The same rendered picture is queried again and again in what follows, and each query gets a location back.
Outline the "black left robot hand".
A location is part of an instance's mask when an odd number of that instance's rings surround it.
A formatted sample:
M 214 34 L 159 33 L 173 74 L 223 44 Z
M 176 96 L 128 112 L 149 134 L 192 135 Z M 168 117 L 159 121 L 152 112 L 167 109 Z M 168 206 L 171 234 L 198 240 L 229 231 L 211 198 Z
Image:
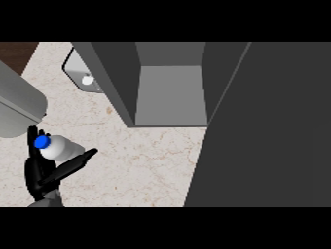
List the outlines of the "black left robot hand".
M 60 165 L 56 165 L 53 160 L 43 157 L 38 149 L 34 147 L 34 140 L 38 135 L 46 135 L 46 132 L 32 125 L 28 128 L 25 180 L 34 201 L 47 200 L 47 194 L 59 190 L 60 181 L 83 169 L 88 159 L 97 153 L 96 149 L 90 149 Z

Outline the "white bottle with blue cap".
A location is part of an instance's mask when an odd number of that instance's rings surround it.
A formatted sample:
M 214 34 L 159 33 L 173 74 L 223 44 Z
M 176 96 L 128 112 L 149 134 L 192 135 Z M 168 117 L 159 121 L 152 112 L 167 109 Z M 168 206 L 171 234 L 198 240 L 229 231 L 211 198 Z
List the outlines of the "white bottle with blue cap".
M 46 159 L 59 162 L 65 162 L 84 152 L 84 147 L 60 135 L 38 135 L 32 145 Z

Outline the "dark grey open cabinet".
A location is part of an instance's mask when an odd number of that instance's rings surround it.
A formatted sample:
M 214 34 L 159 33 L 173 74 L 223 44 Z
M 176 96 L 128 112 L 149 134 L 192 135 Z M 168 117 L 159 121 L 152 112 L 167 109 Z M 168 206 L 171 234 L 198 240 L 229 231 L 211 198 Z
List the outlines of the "dark grey open cabinet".
M 75 42 L 128 127 L 207 127 L 248 42 Z

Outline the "dark grey cabinet door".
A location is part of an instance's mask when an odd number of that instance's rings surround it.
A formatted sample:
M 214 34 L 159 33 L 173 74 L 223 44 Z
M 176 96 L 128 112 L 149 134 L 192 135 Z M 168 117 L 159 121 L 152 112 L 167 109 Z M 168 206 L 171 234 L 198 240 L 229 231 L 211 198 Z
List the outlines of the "dark grey cabinet door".
M 331 206 L 331 43 L 251 44 L 186 204 Z

